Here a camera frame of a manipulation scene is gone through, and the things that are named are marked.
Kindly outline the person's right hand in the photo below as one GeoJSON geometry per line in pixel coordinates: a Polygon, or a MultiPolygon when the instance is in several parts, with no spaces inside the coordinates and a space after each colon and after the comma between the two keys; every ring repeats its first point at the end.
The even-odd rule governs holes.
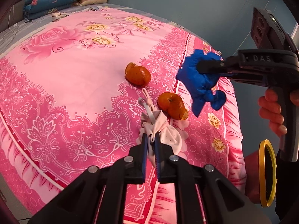
{"type": "Polygon", "coordinates": [[[287,127],[283,125],[282,108],[278,103],[278,95],[272,89],[267,89],[265,95],[258,100],[259,116],[269,121],[269,128],[278,137],[286,135],[287,127]]]}

